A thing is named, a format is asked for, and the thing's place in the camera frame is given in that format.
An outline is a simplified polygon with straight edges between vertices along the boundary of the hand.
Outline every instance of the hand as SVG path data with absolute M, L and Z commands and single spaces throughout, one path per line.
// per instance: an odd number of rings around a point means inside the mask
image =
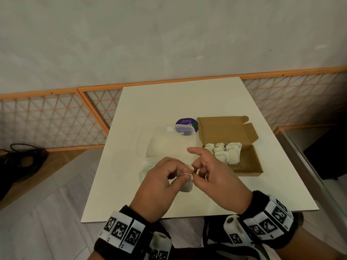
M 169 179 L 176 177 L 177 171 L 192 173 L 182 161 L 163 158 L 147 173 L 129 207 L 150 223 L 159 220 L 170 208 L 180 188 L 190 180 L 189 175 L 180 175 L 170 185 Z
M 204 148 L 187 148 L 189 153 L 200 157 L 192 166 L 193 183 L 223 209 L 243 214 L 252 200 L 251 192 L 224 162 Z

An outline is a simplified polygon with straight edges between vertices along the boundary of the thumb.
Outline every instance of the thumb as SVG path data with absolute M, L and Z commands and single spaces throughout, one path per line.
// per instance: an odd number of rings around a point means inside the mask
M 207 190 L 210 183 L 196 173 L 193 173 L 193 177 L 194 177 L 193 179 L 194 185 L 207 194 Z
M 182 188 L 182 186 L 190 180 L 190 176 L 183 174 L 178 176 L 169 186 L 169 189 L 171 189 L 176 196 L 179 190 Z

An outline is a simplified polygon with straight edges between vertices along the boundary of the transparent plastic lid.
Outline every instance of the transparent plastic lid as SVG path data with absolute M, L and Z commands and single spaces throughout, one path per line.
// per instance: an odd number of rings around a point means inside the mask
M 137 141 L 136 155 L 150 161 L 172 157 L 189 162 L 192 154 L 187 148 L 194 146 L 196 134 L 190 125 L 144 126 Z

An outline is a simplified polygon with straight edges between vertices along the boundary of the person's left hand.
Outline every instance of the person's left hand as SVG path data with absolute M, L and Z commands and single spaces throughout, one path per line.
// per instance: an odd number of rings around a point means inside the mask
M 190 180 L 189 175 L 181 175 L 170 185 L 169 179 L 176 177 L 177 171 L 192 173 L 182 161 L 177 159 L 166 157 L 159 161 L 147 173 L 129 208 L 150 223 L 163 217 L 180 188 Z

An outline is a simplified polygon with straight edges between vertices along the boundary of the open cardboard box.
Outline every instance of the open cardboard box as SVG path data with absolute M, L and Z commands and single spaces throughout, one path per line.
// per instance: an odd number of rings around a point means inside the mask
M 252 145 L 258 135 L 252 123 L 245 124 L 248 120 L 247 116 L 197 118 L 199 138 L 204 146 L 207 143 L 242 143 L 240 163 L 229 167 L 238 176 L 259 176 L 263 169 Z

